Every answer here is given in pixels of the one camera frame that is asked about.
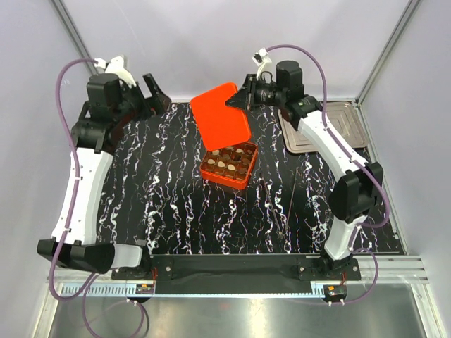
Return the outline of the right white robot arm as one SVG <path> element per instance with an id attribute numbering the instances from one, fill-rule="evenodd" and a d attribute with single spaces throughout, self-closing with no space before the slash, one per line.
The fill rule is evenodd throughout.
<path id="1" fill-rule="evenodd" d="M 269 82 L 248 74 L 226 105 L 246 112 L 258 106 L 278 108 L 283 120 L 304 135 L 327 163 L 335 178 L 328 198 L 333 223 L 314 266 L 328 279 L 339 277 L 350 265 L 359 227 L 381 197 L 381 165 L 369 163 L 349 146 L 326 116 L 325 103 L 305 93 L 297 61 L 278 62 Z"/>

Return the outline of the orange box lid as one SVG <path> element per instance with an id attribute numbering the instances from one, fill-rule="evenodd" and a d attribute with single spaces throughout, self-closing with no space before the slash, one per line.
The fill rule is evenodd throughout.
<path id="1" fill-rule="evenodd" d="M 246 113 L 226 105 L 226 101 L 236 93 L 236 84 L 226 82 L 191 99 L 190 107 L 207 151 L 251 139 Z"/>

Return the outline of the orange chocolate box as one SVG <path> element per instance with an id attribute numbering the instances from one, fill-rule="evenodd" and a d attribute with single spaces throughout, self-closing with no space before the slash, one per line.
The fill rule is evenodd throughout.
<path id="1" fill-rule="evenodd" d="M 252 176 L 257 153 L 257 145 L 251 142 L 207 151 L 200 165 L 201 177 L 213 183 L 243 190 Z"/>

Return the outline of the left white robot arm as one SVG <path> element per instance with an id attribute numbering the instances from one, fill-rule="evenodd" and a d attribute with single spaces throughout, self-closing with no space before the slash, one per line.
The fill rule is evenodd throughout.
<path id="1" fill-rule="evenodd" d="M 165 113 L 171 99 L 152 74 L 143 76 L 151 96 L 138 84 L 127 84 L 114 73 L 93 75 L 88 99 L 70 131 L 75 152 L 60 219 L 50 238 L 41 239 L 37 253 L 58 267 L 104 274 L 127 268 L 138 279 L 152 271 L 144 247 L 136 244 L 97 243 L 97 213 L 106 175 L 123 138 L 124 127 Z"/>

